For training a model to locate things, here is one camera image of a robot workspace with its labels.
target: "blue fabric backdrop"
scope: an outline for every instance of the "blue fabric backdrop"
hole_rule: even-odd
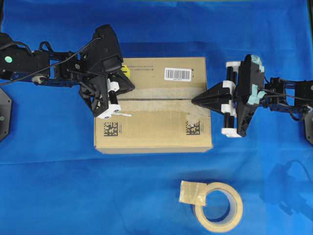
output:
[[[151,2],[6,1],[2,30],[36,49],[76,51],[111,24],[124,57],[205,56],[208,86],[225,61],[260,55],[266,76],[312,79],[305,0]],[[4,87],[14,100],[11,134],[0,143],[0,234],[210,234],[178,202],[181,180],[232,185],[244,215],[228,234],[313,233],[313,146],[301,123],[259,108],[243,139],[220,134],[193,154],[102,155],[78,87]],[[209,203],[223,210],[222,197]]]

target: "masking tape roll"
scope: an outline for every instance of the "masking tape roll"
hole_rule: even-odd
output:
[[[215,233],[225,233],[235,228],[243,215],[243,202],[239,193],[231,186],[223,183],[211,183],[205,188],[205,193],[208,195],[213,191],[220,191],[226,195],[229,200],[230,210],[228,215],[219,222],[209,221],[204,213],[203,206],[194,205],[194,212],[198,221],[209,231]]]

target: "green led light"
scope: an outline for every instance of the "green led light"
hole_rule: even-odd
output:
[[[7,62],[7,63],[11,63],[13,61],[12,57],[11,56],[5,56],[4,60]]]

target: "cardboard box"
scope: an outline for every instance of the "cardboard box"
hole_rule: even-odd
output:
[[[132,116],[95,118],[97,150],[122,154],[205,152],[212,148],[210,112],[191,103],[206,90],[205,58],[126,58],[124,64],[131,70],[136,89],[119,95],[118,100],[121,113]],[[190,73],[177,81],[165,68]]]

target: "teal tape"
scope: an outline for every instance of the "teal tape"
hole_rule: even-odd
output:
[[[248,104],[250,104],[250,105],[259,104],[260,99],[262,99],[265,94],[266,94],[266,92],[264,92],[264,91],[260,91],[258,93],[258,86],[255,84],[252,84],[252,94],[250,95],[250,97],[248,99]]]
[[[262,65],[262,61],[261,61],[261,58],[257,55],[251,55],[251,61],[257,65],[259,65],[259,68],[260,68],[260,71],[261,72],[264,72],[265,68],[264,66]]]

